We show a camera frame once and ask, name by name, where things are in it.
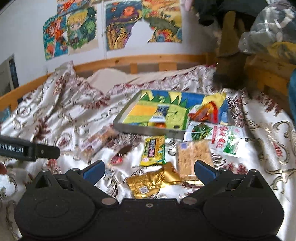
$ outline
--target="floral bedspread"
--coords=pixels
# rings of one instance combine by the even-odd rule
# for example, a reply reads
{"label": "floral bedspread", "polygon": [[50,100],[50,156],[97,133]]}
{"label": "floral bedspread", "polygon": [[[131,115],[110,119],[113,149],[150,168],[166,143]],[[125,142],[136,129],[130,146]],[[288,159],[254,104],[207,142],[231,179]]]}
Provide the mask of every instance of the floral bedspread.
{"label": "floral bedspread", "polygon": [[[8,169],[7,175],[0,175],[1,240],[17,240],[21,237],[13,217],[14,208],[25,192],[25,184],[43,168],[50,169],[53,174],[62,174],[74,167],[83,169],[101,159],[106,164],[106,172],[96,186],[119,201],[123,198],[133,198],[125,179],[159,168],[139,167],[144,137],[121,133],[91,161],[83,161],[77,156],[78,144],[103,126],[112,124],[116,115],[140,89],[212,94],[218,91],[213,88],[211,82],[214,72],[213,67],[197,66],[186,74],[142,85],[119,84],[107,94],[103,94],[100,90],[92,88],[83,78],[77,78],[71,62],[63,64],[1,124],[1,135],[55,145],[61,149],[61,156],[57,160],[40,158],[33,163],[1,157],[0,162]],[[278,236],[285,241],[295,240],[294,125],[288,115],[262,93],[250,98],[246,90],[222,91],[227,93],[235,124],[245,128],[247,139],[244,157],[235,158],[213,153],[214,165],[216,168],[225,167],[239,174],[245,174],[249,169],[258,169],[285,210],[285,219]],[[166,161],[171,161],[175,166],[177,141],[179,140],[168,139],[165,147]],[[109,165],[114,154],[127,142],[132,142],[134,148],[123,163],[119,166]],[[185,183],[166,186],[152,198],[180,200],[198,188]]]}

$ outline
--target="blonde cartoon character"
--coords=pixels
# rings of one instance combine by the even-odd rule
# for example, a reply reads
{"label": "blonde cartoon character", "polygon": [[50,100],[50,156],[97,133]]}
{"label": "blonde cartoon character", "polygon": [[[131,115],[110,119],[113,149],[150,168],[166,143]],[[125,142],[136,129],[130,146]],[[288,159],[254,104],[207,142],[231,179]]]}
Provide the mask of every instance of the blonde cartoon character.
{"label": "blonde cartoon character", "polygon": [[72,13],[67,20],[68,27],[68,41],[70,45],[78,43],[82,39],[83,35],[80,31],[80,27],[84,24],[87,19],[87,10],[77,11]]}

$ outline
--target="cartoon poster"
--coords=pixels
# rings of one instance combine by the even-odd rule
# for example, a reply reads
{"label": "cartoon poster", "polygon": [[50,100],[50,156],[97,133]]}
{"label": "cartoon poster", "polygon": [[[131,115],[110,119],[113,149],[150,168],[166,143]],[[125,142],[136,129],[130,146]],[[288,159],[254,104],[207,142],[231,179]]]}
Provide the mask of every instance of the cartoon poster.
{"label": "cartoon poster", "polygon": [[76,11],[89,3],[90,0],[57,0],[57,15],[62,16]]}
{"label": "cartoon poster", "polygon": [[182,42],[179,0],[143,0],[143,19],[154,30],[148,42]]}
{"label": "cartoon poster", "polygon": [[89,7],[67,14],[69,54],[98,48],[96,14],[97,10],[95,7]]}
{"label": "cartoon poster", "polygon": [[124,1],[106,4],[107,50],[124,48],[131,29],[142,18],[142,1]]}
{"label": "cartoon poster", "polygon": [[66,16],[53,16],[45,22],[43,42],[46,60],[68,53],[65,35]]}

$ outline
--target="white and green food packet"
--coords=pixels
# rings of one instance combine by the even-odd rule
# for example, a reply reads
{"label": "white and green food packet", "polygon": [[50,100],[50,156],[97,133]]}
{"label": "white and green food packet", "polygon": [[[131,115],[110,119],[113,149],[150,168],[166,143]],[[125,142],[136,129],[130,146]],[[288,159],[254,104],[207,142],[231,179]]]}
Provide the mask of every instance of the white and green food packet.
{"label": "white and green food packet", "polygon": [[240,157],[245,143],[244,130],[236,126],[215,125],[192,121],[185,132],[184,141],[210,140],[216,153]]}

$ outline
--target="wall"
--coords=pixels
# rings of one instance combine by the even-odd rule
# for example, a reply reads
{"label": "wall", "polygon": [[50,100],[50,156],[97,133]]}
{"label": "wall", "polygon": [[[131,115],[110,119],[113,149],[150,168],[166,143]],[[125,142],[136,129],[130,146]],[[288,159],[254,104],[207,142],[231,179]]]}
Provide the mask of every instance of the wall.
{"label": "wall", "polygon": [[197,24],[193,13],[182,8],[183,42],[137,44],[138,39],[152,32],[143,31],[142,23],[137,22],[132,29],[132,35],[126,47],[121,50],[105,51],[105,41],[102,37],[102,3],[98,4],[98,36],[99,48],[74,55],[63,55],[45,61],[42,27],[47,19],[57,11],[56,0],[15,0],[0,15],[0,63],[14,54],[15,65],[20,85],[36,79],[46,71],[54,71],[66,61],[74,64],[91,62],[104,58],[140,54],[199,54],[213,51],[215,42],[205,33],[203,27]]}

